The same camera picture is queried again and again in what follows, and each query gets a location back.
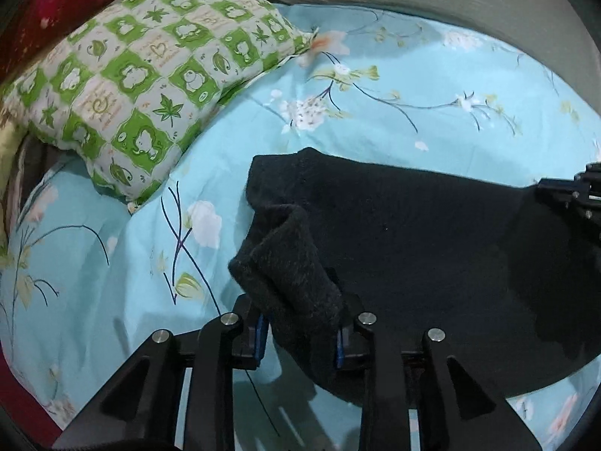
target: triangular cutout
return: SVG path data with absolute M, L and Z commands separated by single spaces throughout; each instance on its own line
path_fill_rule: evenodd
M 116 419 L 129 422 L 137 413 L 150 361 L 146 358 L 137 362 L 125 375 L 109 396 L 102 402 L 101 411 Z
M 463 420 L 490 414 L 496 407 L 482 387 L 459 364 L 455 358 L 447 358 L 449 375 L 453 381 L 455 395 L 459 406 L 459 416 Z

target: black garment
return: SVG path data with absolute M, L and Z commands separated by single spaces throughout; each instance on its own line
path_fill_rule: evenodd
M 257 156 L 246 197 L 255 216 L 230 272 L 271 316 L 276 342 L 338 395 L 353 390 L 333 379 L 340 290 L 404 351 L 442 328 L 508 397 L 601 353 L 599 251 L 534 187 L 305 149 Z

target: red fabric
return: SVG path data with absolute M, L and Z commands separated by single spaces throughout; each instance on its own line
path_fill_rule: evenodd
M 61 434 L 43 407 L 14 378 L 0 348 L 0 402 L 23 432 L 44 447 Z
M 26 0 L 0 36 L 0 82 L 114 0 Z

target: metal pin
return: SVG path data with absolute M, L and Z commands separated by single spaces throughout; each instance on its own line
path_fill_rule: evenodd
M 357 319 L 359 319 L 359 322 L 363 325 L 374 325 L 378 318 L 371 312 L 362 312 Z
M 428 337 L 431 341 L 434 341 L 436 343 L 439 343 L 440 341 L 444 340 L 446 336 L 447 334 L 445 334 L 445 331 L 443 331 L 442 329 L 433 328 L 428 331 Z
M 169 331 L 165 329 L 159 329 L 152 333 L 152 340 L 157 344 L 164 343 L 167 339 L 169 339 Z
M 237 314 L 234 314 L 233 312 L 228 312 L 221 316 L 221 323 L 223 325 L 234 325 L 236 322 L 238 322 L 238 319 L 240 318 Z

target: mattress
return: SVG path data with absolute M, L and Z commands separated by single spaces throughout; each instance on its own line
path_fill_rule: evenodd
M 279 9 L 319 28 L 311 51 L 232 101 L 142 209 L 131 215 L 65 154 L 17 216 L 0 342 L 61 428 L 154 330 L 196 330 L 233 307 L 241 290 L 227 263 L 252 220 L 244 188 L 255 155 L 313 147 L 517 187 L 601 160 L 601 118 L 508 44 L 369 8 Z M 509 402 L 551 451 L 600 381 L 597 358 Z M 361 409 L 316 387 L 269 337 L 261 367 L 234 375 L 234 415 L 240 450 L 356 449 Z M 411 423 L 418 449 L 415 413 Z

